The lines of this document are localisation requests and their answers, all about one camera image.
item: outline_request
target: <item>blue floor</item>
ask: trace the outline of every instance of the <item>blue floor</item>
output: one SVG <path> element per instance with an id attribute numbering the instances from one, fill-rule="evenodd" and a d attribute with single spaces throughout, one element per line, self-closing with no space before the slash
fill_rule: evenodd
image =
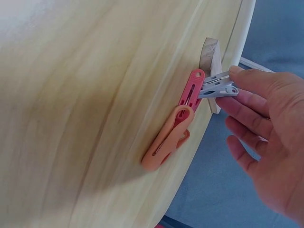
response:
<path id="1" fill-rule="evenodd" d="M 257 0 L 243 57 L 304 77 L 304 0 Z M 213 115 L 166 215 L 194 228 L 297 228 L 262 204 L 230 156 L 226 114 Z"/>

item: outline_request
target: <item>white clothespin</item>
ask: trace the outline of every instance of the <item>white clothespin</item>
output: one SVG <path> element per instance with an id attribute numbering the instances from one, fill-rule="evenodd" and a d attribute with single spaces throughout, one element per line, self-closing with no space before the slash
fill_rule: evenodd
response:
<path id="1" fill-rule="evenodd" d="M 229 71 L 207 77 L 203 89 L 199 93 L 199 99 L 212 97 L 237 96 L 238 89 L 232 86 Z"/>

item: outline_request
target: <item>wooden surface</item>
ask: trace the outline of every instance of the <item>wooden surface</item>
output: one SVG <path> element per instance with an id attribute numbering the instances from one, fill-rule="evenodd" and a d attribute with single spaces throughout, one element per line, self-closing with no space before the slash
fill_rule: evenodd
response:
<path id="1" fill-rule="evenodd" d="M 206 77 L 222 73 L 222 58 L 217 39 L 206 38 L 200 55 L 199 67 L 205 72 Z M 208 102 L 211 112 L 219 114 L 220 107 L 215 98 L 208 98 Z"/>
<path id="2" fill-rule="evenodd" d="M 0 227 L 155 226 L 208 125 L 208 101 L 196 112 L 188 143 L 161 169 L 145 173 L 140 160 L 198 68 L 205 38 L 220 41 L 227 70 L 243 48 L 236 40 L 246 36 L 253 6 L 2 3 Z"/>

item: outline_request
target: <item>plastic clothespin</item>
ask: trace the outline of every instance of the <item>plastic clothespin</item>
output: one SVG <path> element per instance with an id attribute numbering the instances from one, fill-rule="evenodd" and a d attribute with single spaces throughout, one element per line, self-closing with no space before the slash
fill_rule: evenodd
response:
<path id="1" fill-rule="evenodd" d="M 238 89 L 232 86 L 232 83 L 229 71 L 207 77 L 199 93 L 199 98 L 237 96 Z"/>
<path id="2" fill-rule="evenodd" d="M 190 137 L 187 128 L 200 104 L 201 99 L 198 99 L 198 96 L 204 80 L 204 71 L 197 69 L 191 72 L 178 106 L 174 108 L 142 159 L 145 170 L 158 169 Z"/>
<path id="3" fill-rule="evenodd" d="M 182 122 L 176 118 L 180 112 L 185 112 L 186 116 Z M 194 111 L 189 106 L 179 105 L 173 110 L 142 159 L 142 166 L 145 170 L 157 170 L 173 152 L 187 141 L 190 137 L 187 128 L 193 119 Z"/>

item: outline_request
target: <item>hand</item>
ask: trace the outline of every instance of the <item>hand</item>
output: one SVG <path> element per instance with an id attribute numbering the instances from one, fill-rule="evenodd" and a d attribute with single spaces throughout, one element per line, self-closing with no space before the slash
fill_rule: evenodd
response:
<path id="1" fill-rule="evenodd" d="M 304 80 L 237 66 L 230 78 L 239 95 L 218 98 L 217 104 L 229 114 L 232 156 L 267 206 L 304 226 Z M 252 158 L 239 139 L 261 159 Z"/>

